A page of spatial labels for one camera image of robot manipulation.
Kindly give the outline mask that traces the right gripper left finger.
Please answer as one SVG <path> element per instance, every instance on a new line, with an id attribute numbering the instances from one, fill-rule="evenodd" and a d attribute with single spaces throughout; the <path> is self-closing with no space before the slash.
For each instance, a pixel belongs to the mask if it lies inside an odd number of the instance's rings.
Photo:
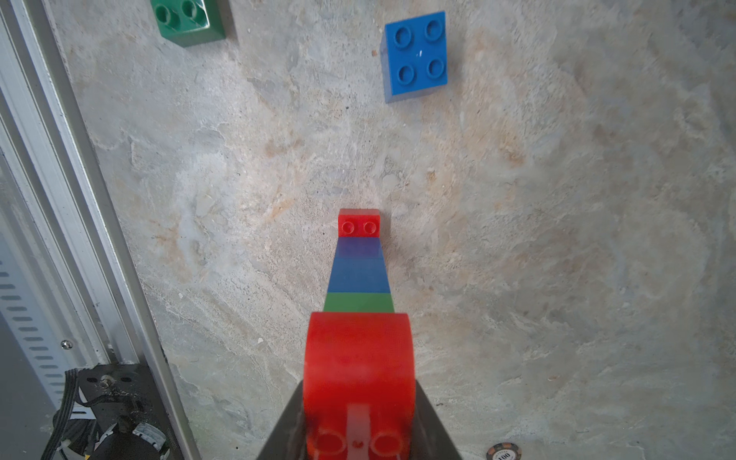
<path id="1" fill-rule="evenodd" d="M 301 381 L 287 402 L 257 459 L 304 460 L 308 458 L 306 444 L 306 419 Z"/>

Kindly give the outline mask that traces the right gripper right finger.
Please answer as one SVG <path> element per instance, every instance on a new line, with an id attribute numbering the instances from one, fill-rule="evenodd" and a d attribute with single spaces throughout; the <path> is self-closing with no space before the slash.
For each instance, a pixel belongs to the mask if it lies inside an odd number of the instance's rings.
<path id="1" fill-rule="evenodd" d="M 419 381 L 416 383 L 416 404 L 412 422 L 412 458 L 462 459 Z"/>

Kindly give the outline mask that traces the red small lego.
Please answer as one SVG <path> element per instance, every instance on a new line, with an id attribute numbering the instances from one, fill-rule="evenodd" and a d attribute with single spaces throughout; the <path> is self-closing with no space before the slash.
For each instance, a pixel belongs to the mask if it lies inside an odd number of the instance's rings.
<path id="1" fill-rule="evenodd" d="M 303 381 L 310 459 L 408 458 L 415 398 L 407 314 L 312 314 Z"/>

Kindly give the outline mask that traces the blue small lego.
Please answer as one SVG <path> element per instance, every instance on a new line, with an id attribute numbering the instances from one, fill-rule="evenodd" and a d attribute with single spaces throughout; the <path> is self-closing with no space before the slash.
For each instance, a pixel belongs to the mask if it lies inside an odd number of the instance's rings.
<path id="1" fill-rule="evenodd" d="M 335 258 L 328 291 L 390 293 L 385 261 L 382 258 Z"/>
<path id="2" fill-rule="evenodd" d="M 341 259 L 382 259 L 383 249 L 378 238 L 340 237 L 337 242 L 335 258 Z"/>
<path id="3" fill-rule="evenodd" d="M 381 71 L 388 104 L 432 93 L 448 83 L 446 31 L 444 11 L 385 25 Z"/>

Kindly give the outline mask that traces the red long lego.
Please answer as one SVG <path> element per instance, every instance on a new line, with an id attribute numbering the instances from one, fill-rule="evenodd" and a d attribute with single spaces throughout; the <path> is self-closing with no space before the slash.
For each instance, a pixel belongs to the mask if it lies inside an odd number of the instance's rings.
<path id="1" fill-rule="evenodd" d="M 338 236 L 339 238 L 381 237 L 381 212 L 378 209 L 340 209 Z"/>

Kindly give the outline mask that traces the green small lego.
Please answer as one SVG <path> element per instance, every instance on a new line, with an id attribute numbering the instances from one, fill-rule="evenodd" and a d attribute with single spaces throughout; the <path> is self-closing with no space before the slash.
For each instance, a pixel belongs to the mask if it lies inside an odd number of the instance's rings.
<path id="1" fill-rule="evenodd" d="M 395 312 L 390 293 L 328 292 L 324 312 Z"/>

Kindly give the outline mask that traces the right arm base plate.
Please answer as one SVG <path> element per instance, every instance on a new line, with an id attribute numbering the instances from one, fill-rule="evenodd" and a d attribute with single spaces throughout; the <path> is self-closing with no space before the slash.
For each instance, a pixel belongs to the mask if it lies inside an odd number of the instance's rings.
<path id="1" fill-rule="evenodd" d="M 43 459 L 180 459 L 168 414 L 144 364 L 99 364 L 63 375 Z"/>

